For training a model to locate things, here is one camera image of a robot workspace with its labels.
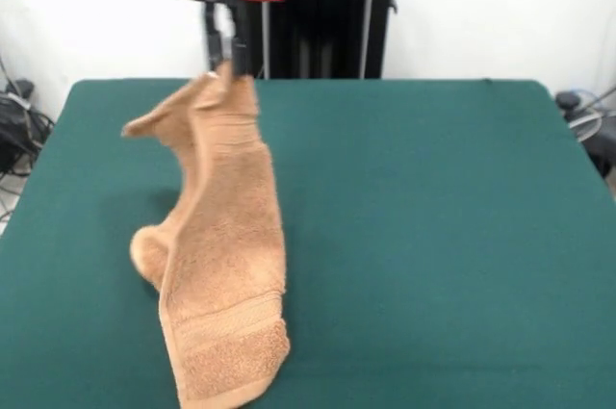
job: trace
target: white wall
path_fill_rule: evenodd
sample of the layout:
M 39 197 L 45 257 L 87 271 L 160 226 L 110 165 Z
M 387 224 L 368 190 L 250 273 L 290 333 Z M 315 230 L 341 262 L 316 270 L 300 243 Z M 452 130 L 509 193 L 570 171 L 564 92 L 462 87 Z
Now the white wall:
M 550 89 L 616 82 L 616 0 L 398 0 L 387 77 L 533 78 Z M 56 116 L 89 77 L 193 76 L 205 65 L 197 4 L 0 0 L 0 52 Z

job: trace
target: table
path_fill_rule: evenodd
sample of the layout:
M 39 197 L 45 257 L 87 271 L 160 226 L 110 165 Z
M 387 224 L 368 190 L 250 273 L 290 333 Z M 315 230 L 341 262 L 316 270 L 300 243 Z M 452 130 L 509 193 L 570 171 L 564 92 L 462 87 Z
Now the table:
M 0 241 L 0 407 L 177 407 L 128 244 L 180 188 L 122 125 L 180 80 L 78 83 Z M 616 407 L 616 209 L 514 81 L 259 83 L 292 354 L 257 409 Z

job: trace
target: towel fold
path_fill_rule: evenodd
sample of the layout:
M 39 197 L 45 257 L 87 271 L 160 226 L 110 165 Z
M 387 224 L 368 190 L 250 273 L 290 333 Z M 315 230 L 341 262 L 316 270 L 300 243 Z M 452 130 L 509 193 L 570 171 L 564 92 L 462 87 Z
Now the towel fold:
M 172 239 L 159 313 L 183 409 L 235 408 L 260 396 L 289 353 L 285 252 L 271 156 L 251 77 L 229 62 L 189 118 L 197 183 Z

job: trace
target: towel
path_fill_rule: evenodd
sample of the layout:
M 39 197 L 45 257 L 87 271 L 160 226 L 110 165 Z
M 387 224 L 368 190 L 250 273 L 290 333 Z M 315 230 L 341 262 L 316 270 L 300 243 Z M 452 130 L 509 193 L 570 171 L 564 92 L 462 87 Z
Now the towel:
M 197 100 L 204 102 L 221 95 L 220 85 L 213 84 L 219 75 L 209 72 L 192 80 L 150 113 L 127 123 L 122 130 L 125 137 L 156 137 L 177 156 L 182 169 L 182 190 L 175 207 L 162 223 L 145 226 L 137 231 L 130 243 L 133 265 L 156 290 L 160 290 L 163 283 L 169 244 L 178 234 L 180 222 L 193 201 L 196 189 L 199 167 L 196 163 L 189 108 Z
M 215 84 L 226 87 L 224 77 Z M 196 100 L 189 115 L 197 184 L 169 246 L 159 300 L 183 409 L 248 403 L 290 350 L 281 219 L 257 114 L 253 80 L 244 76 L 226 96 Z

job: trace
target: terry cloth towel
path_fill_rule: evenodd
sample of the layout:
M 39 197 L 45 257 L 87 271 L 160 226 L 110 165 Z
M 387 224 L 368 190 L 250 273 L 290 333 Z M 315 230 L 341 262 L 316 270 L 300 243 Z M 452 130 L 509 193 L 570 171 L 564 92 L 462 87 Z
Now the terry cloth towel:
M 219 96 L 216 92 L 219 86 L 212 84 L 218 76 L 210 72 L 192 80 L 150 113 L 126 124 L 122 130 L 125 137 L 156 137 L 173 151 L 182 168 L 182 190 L 175 207 L 161 224 L 145 226 L 137 231 L 130 244 L 131 260 L 137 272 L 158 291 L 163 283 L 170 241 L 177 236 L 196 189 L 199 167 L 189 109 L 197 100 Z
M 171 241 L 159 300 L 183 409 L 260 396 L 290 350 L 282 320 L 285 252 L 271 156 L 251 77 L 225 62 L 189 114 L 197 185 Z

